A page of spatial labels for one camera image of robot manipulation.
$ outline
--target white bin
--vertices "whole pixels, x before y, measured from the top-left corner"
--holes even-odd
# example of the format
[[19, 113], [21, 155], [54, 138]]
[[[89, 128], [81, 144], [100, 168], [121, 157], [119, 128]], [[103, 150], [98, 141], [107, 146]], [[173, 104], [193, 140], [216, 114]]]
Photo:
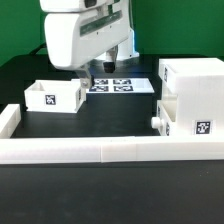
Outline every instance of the white bin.
[[27, 111], [77, 113], [86, 100], [86, 90], [80, 80], [36, 80], [24, 91]]

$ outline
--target white plastic block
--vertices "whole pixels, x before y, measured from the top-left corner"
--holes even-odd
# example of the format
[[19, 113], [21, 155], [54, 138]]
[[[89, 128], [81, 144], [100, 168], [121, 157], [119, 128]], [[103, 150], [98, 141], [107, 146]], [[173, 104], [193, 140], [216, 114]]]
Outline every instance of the white plastic block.
[[0, 164], [220, 159], [224, 138], [213, 136], [0, 140]]
[[86, 139], [10, 139], [0, 149], [0, 164], [101, 162], [100, 145]]
[[10, 138], [20, 120], [20, 106], [9, 104], [0, 115], [0, 138]]
[[77, 113], [86, 100], [86, 91], [80, 80], [37, 80], [25, 90], [28, 111]]
[[164, 136], [224, 134], [224, 62], [216, 58], [161, 59], [157, 117]]
[[101, 162], [136, 161], [136, 145], [130, 142], [110, 142], [101, 148]]

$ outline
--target white box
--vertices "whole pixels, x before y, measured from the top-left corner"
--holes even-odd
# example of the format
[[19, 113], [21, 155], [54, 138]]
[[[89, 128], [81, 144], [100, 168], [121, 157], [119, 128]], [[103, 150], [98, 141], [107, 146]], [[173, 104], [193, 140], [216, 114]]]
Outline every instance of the white box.
[[36, 80], [24, 91], [28, 111], [77, 113], [86, 100], [86, 90], [80, 80]]
[[163, 136], [224, 134], [224, 62], [161, 59], [162, 99], [152, 127]]

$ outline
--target black table surface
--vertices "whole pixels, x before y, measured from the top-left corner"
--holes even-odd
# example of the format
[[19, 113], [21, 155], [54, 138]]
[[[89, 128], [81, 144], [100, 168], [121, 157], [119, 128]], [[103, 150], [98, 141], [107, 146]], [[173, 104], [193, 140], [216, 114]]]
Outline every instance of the black table surface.
[[[141, 60], [113, 77], [147, 77], [159, 89], [156, 62]], [[92, 72], [112, 77], [100, 68]], [[1, 108], [9, 101], [23, 105], [17, 93], [35, 79], [75, 74], [52, 71], [46, 56], [18, 56], [0, 69], [4, 84], [15, 76], [12, 92], [2, 91]], [[13, 137], [154, 135], [149, 120], [157, 96], [89, 95], [76, 115], [24, 110]], [[224, 161], [1, 165], [0, 192], [1, 224], [222, 224]]]

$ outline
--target open white box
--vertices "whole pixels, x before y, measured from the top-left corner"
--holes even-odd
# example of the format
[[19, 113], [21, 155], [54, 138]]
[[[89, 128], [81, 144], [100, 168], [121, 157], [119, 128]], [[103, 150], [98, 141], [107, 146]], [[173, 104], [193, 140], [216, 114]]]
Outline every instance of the open white box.
[[80, 80], [36, 80], [24, 91], [28, 111], [77, 113], [86, 100], [86, 90]]

